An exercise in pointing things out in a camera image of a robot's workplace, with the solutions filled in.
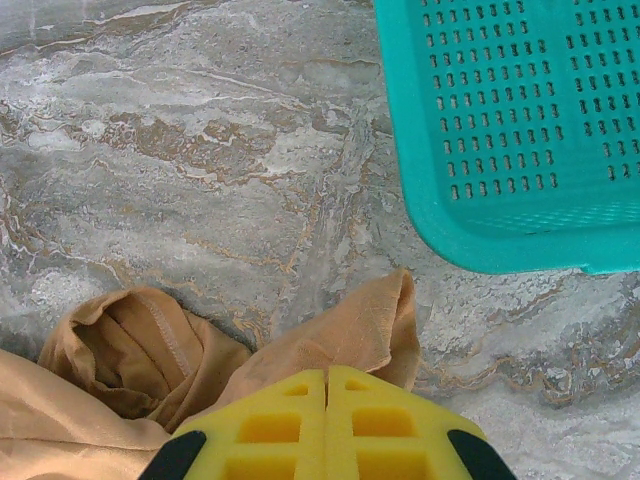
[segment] teal plastic basket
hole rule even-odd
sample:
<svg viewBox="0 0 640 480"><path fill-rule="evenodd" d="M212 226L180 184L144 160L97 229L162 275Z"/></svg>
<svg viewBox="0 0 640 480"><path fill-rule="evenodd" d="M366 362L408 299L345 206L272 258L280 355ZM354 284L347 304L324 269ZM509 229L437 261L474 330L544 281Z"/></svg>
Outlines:
<svg viewBox="0 0 640 480"><path fill-rule="evenodd" d="M486 273L640 269L640 1L375 7L429 246Z"/></svg>

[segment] gray marble surface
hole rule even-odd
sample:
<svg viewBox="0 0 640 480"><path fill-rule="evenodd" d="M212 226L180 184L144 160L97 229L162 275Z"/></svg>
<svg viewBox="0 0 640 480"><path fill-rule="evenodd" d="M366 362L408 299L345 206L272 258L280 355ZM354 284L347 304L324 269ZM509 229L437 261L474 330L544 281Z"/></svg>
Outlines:
<svg viewBox="0 0 640 480"><path fill-rule="evenodd" d="M420 241L369 0L0 0L2 348L135 284L259 347L401 265L418 393L521 479L640 479L640 277Z"/></svg>

